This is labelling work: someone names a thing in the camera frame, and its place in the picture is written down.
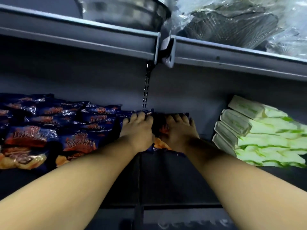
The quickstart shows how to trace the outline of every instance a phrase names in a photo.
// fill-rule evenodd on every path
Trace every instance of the bare skin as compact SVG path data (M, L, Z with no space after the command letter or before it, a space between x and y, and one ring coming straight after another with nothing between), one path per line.
M239 229L306 229L307 192L210 146L186 116L167 124L162 140L186 154Z
M84 229L125 166L152 144L152 123L144 113L132 115L117 141L0 201L1 230ZM305 229L305 191L202 141L186 116L168 116L167 123L163 141L187 155L239 229Z

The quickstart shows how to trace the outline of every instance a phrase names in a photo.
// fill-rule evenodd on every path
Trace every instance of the person's left arm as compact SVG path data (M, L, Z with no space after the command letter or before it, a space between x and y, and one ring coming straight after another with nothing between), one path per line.
M84 229L114 181L153 143L151 116L125 119L120 138L69 162L0 201L1 230Z

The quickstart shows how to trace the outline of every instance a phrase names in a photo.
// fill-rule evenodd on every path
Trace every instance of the metal shelf rail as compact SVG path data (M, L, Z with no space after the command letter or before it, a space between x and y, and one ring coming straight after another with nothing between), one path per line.
M162 61L307 81L307 60L171 35L161 43Z
M0 34L157 62L160 33L0 4Z

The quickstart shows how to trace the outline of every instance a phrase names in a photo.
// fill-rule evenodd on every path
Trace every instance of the metal bowl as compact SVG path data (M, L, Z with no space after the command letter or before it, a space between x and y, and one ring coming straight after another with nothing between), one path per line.
M171 16L170 0L76 0L83 19L146 31L160 31Z

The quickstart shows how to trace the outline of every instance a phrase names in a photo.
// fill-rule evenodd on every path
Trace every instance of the person's right hand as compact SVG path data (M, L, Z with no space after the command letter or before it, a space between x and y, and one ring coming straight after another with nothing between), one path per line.
M166 123L169 126L169 132L161 135L161 140L174 151L186 153L189 142L199 139L194 120L189 120L186 115L182 118L178 114L174 117L168 115Z

